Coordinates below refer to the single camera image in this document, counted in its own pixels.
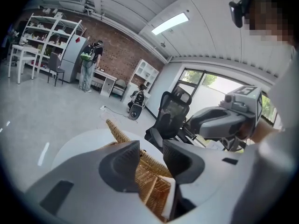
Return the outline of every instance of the white refrigerator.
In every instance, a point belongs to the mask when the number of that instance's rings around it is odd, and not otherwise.
[[[87,45],[87,39],[82,36],[73,35],[71,38],[60,65],[60,68],[65,70],[64,81],[73,82],[76,79],[78,67],[81,63],[80,54]]]

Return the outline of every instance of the brick wall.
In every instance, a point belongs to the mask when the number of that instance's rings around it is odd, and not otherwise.
[[[19,21],[29,18],[33,12],[35,15],[42,15],[41,10],[25,11],[16,22],[15,27]],[[84,37],[87,38],[90,36],[90,42],[103,41],[104,51],[101,57],[100,68],[104,69],[106,73],[118,79],[123,79],[128,83],[141,59],[161,72],[164,64],[141,44],[121,31],[87,16],[66,11],[62,12],[66,15],[66,19],[68,20],[82,20],[82,25],[86,27]],[[140,79],[134,78],[134,83],[139,84],[140,81]]]

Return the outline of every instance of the tree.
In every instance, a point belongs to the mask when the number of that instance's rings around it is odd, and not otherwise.
[[[217,76],[207,74],[204,81],[202,82],[202,85],[209,87],[211,84],[214,83],[216,78],[217,78]]]
[[[200,80],[202,73],[198,71],[188,70],[183,78],[183,80],[187,82],[191,82],[194,84],[197,84]],[[209,87],[215,80],[217,76],[213,76],[210,74],[206,74],[206,77],[204,81],[202,82],[202,85]]]
[[[274,106],[272,105],[270,99],[264,95],[262,96],[262,101],[263,101],[262,115],[265,116],[267,119],[271,120],[274,112]]]

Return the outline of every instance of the white table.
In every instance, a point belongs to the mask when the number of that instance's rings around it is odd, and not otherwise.
[[[34,78],[34,68],[36,64],[36,58],[39,53],[39,49],[34,48],[34,47],[28,47],[28,46],[20,46],[20,45],[13,45],[11,49],[11,55],[9,59],[9,67],[8,67],[8,78],[10,78],[10,69],[11,69],[11,61],[12,57],[16,56],[19,58],[18,62],[18,67],[17,67],[17,72],[18,72],[18,84],[21,83],[21,74],[23,74],[24,71],[24,66],[22,66],[23,61],[34,61],[33,62],[33,67],[32,67],[32,74],[31,74],[31,79]]]
[[[101,95],[103,96],[110,96],[110,93],[112,91],[112,87],[114,86],[115,81],[117,80],[116,77],[111,76],[105,72],[102,72],[100,70],[94,70],[94,73],[99,74],[100,76],[105,77],[104,84],[102,86],[102,90],[100,92]]]
[[[140,149],[145,149],[146,152],[155,158],[160,163],[165,164],[163,160],[163,154],[151,143],[146,141],[140,136],[123,131],[131,140],[140,141]],[[95,129],[87,131],[85,133],[79,134],[78,136],[72,138],[68,141],[57,153],[52,169],[56,168],[58,165],[68,160],[69,158],[76,156],[78,154],[90,152],[96,150],[100,147],[105,146],[108,143],[116,141],[109,129]]]

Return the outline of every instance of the window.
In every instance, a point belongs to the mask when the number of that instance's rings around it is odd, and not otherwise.
[[[197,111],[218,106],[227,93],[248,85],[240,81],[222,77],[206,71],[185,69],[176,86],[180,86],[192,96],[192,103],[187,114],[187,120]],[[277,111],[266,94],[263,94],[263,111],[262,115],[273,125],[276,120]],[[210,140],[197,136],[196,141],[204,146],[209,145]]]
[[[185,70],[181,76],[182,81],[189,82],[192,84],[198,84],[200,78],[202,76],[202,72],[198,70]]]
[[[179,86],[192,96],[203,77],[202,75],[202,71],[185,69],[175,88]]]
[[[227,93],[241,86],[243,84],[230,79],[205,73],[202,82],[192,96],[192,103],[190,104],[187,119],[201,109],[218,106],[220,101],[224,100],[224,96]]]
[[[265,95],[262,96],[263,99],[263,110],[262,115],[268,119],[273,125],[276,119],[277,110],[274,105],[271,103],[270,99]]]

